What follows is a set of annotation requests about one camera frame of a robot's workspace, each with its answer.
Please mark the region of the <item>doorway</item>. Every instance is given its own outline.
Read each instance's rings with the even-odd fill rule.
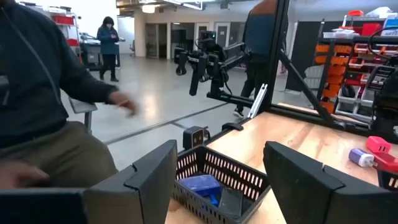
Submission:
[[[171,58],[174,58],[174,48],[181,47],[185,50],[193,50],[195,40],[195,23],[173,22],[171,25]]]
[[[159,58],[167,58],[167,24],[158,24]]]
[[[208,31],[210,24],[208,22],[197,22],[195,25],[195,42],[198,43],[199,34],[202,31]],[[198,50],[197,44],[193,47],[195,50]]]
[[[157,24],[146,24],[145,26],[145,33],[146,33],[146,47],[147,47],[147,53],[146,56],[148,58],[158,58],[159,57],[159,51],[158,51],[158,38],[159,36],[157,35]]]
[[[167,24],[146,24],[148,58],[167,58]]]
[[[217,22],[216,23],[216,42],[222,47],[227,47],[229,45],[229,33],[230,33],[230,22]]]

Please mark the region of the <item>dark jacket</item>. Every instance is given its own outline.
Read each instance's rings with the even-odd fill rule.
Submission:
[[[0,73],[9,80],[0,145],[65,122],[60,89],[85,102],[105,102],[117,90],[86,71],[49,18],[15,2],[0,7]]]
[[[256,55],[268,59],[274,32],[275,11],[277,0],[263,0],[250,11],[244,28],[243,42]],[[285,16],[284,33],[287,31]]]
[[[98,29],[97,39],[101,41],[101,54],[117,55],[119,54],[119,45],[115,43],[119,42],[119,35],[113,27],[110,29],[106,27],[108,21],[113,24],[112,18],[106,17],[103,25]]]

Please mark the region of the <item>gray floor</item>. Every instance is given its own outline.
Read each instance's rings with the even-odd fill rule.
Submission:
[[[120,89],[140,105],[140,113],[127,118],[127,113],[109,105],[97,104],[93,113],[93,134],[108,143],[116,165],[122,169],[169,139],[178,141],[182,150],[184,127],[208,126],[211,134],[221,131],[221,125],[235,122],[234,105],[208,99],[210,82],[201,83],[196,96],[188,94],[191,71],[184,76],[175,74],[175,64],[165,60],[121,57],[122,69],[117,71]],[[234,95],[240,94],[246,74],[243,70],[229,72],[229,87]],[[286,76],[277,77],[273,103],[307,106],[302,95],[284,91]],[[82,114],[73,114],[66,94],[63,102],[70,120],[83,121]]]

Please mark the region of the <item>door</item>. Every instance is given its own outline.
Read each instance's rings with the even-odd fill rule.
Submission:
[[[146,24],[146,48],[147,57],[158,58],[159,57],[159,45],[158,45],[158,26],[157,24]]]
[[[209,30],[209,26],[210,25],[209,25],[208,22],[197,22],[196,23],[196,26],[195,26],[195,41],[196,41],[196,43],[198,43],[197,40],[199,39],[200,32],[201,31],[208,31]]]
[[[216,23],[216,42],[222,47],[227,47],[229,45],[229,30],[230,22],[218,22]]]

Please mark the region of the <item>person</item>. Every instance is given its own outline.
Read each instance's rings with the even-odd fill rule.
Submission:
[[[262,80],[267,76],[276,5],[277,0],[263,0],[253,7],[246,20],[242,42],[246,44],[250,52],[250,59],[246,63],[247,79],[242,88],[242,97],[250,97],[253,90],[255,90],[254,97],[256,97],[264,83]],[[284,17],[283,30],[286,35],[289,20],[287,15]],[[233,114],[243,118],[243,106],[237,105]]]
[[[103,64],[99,71],[99,78],[104,80],[105,72],[111,70],[111,82],[118,82],[115,66],[116,56],[119,54],[119,46],[116,45],[116,43],[119,42],[119,35],[113,26],[113,19],[107,16],[102,26],[98,28],[97,39],[101,41],[101,54],[103,59]]]
[[[0,187],[46,180],[53,187],[91,187],[117,173],[108,147],[67,121],[60,90],[85,102],[137,113],[116,86],[90,75],[62,31],[41,13],[0,0]]]

